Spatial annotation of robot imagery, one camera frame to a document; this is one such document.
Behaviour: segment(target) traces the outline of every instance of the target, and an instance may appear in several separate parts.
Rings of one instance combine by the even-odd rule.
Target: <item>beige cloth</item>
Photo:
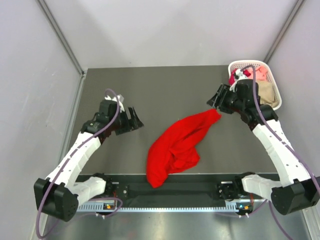
[[[256,83],[259,86],[258,95],[260,96],[260,104],[268,104],[273,108],[277,106],[279,102],[275,97],[272,83],[261,80],[257,80]]]

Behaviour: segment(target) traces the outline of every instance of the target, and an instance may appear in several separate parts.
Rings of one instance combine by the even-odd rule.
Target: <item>red cloth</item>
[[[229,84],[230,84],[230,85],[234,84],[234,82],[235,82],[234,73],[236,72],[237,69],[238,69],[238,68],[235,68],[235,69],[231,72],[231,76],[230,76],[230,78],[229,78]],[[251,73],[250,73],[247,69],[245,69],[245,70],[243,71],[243,74],[246,75],[247,77],[249,77],[249,76],[251,75]]]
[[[195,146],[220,118],[215,109],[188,116],[170,126],[152,144],[146,164],[146,178],[152,187],[160,187],[168,174],[197,165],[200,157]]]

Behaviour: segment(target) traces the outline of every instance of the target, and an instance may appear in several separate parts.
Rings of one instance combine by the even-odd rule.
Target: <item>pink cloth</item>
[[[248,68],[249,73],[251,74],[251,78],[254,77],[253,75],[253,69],[251,67]],[[267,80],[267,73],[268,70],[264,66],[258,66],[255,68],[255,80],[268,82]]]

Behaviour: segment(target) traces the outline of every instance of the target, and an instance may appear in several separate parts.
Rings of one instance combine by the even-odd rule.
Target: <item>cable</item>
[[[250,203],[251,203],[252,207],[254,207],[255,198],[254,198],[254,194],[253,193],[250,193]]]
[[[271,215],[275,221],[275,223],[278,225],[278,227],[280,228],[281,232],[289,239],[289,240],[294,240],[292,237],[290,237],[290,235],[284,230],[284,228],[281,226],[280,222],[278,221],[277,217],[276,217],[276,214],[275,214],[275,211],[272,207],[272,203],[271,201],[268,201],[269,202],[269,208],[270,208],[270,212],[271,212]]]
[[[57,172],[56,176],[53,178],[53,180],[51,181],[51,183],[49,184],[48,188],[46,189],[44,195],[43,195],[43,198],[41,200],[41,203],[40,203],[40,206],[39,206],[39,209],[38,209],[38,212],[37,212],[37,215],[36,215],[36,220],[35,220],[35,232],[36,232],[36,235],[39,239],[44,239],[46,236],[48,236],[52,230],[55,228],[55,226],[58,224],[58,222],[56,222],[54,224],[54,226],[46,233],[44,234],[43,236],[40,234],[40,216],[41,216],[41,212],[42,212],[42,209],[45,205],[45,202],[47,200],[47,197],[49,195],[49,192],[50,190],[52,189],[52,187],[54,186],[55,184],[55,181],[58,179],[59,175],[62,173],[62,171],[64,170],[64,168],[66,167],[66,165],[68,164],[68,162],[70,161],[70,159],[75,155],[75,153],[83,146],[85,145],[87,142],[89,142],[91,139],[95,138],[96,136],[98,136],[99,134],[101,134],[102,132],[104,132],[107,128],[109,128],[113,123],[114,121],[116,120],[116,118],[118,117],[118,114],[120,112],[120,100],[118,98],[118,95],[110,88],[107,88],[104,92],[104,95],[107,96],[107,92],[111,92],[115,99],[116,99],[116,111],[115,111],[115,114],[112,118],[112,120],[104,127],[102,128],[101,130],[97,131],[95,134],[93,134],[91,137],[89,137],[87,140],[83,141],[71,154],[70,154],[70,157],[64,162],[64,164],[60,167],[59,171]]]

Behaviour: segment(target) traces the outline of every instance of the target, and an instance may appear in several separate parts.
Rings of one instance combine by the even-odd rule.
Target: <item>metal tabletop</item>
[[[207,100],[227,81],[225,65],[89,69],[71,144],[82,124],[98,111],[106,88],[122,94],[127,107],[135,107],[144,127],[112,134],[82,173],[144,174],[152,143],[179,119],[208,110]],[[262,144],[236,113],[223,114],[196,148],[200,161],[185,173],[276,172]]]

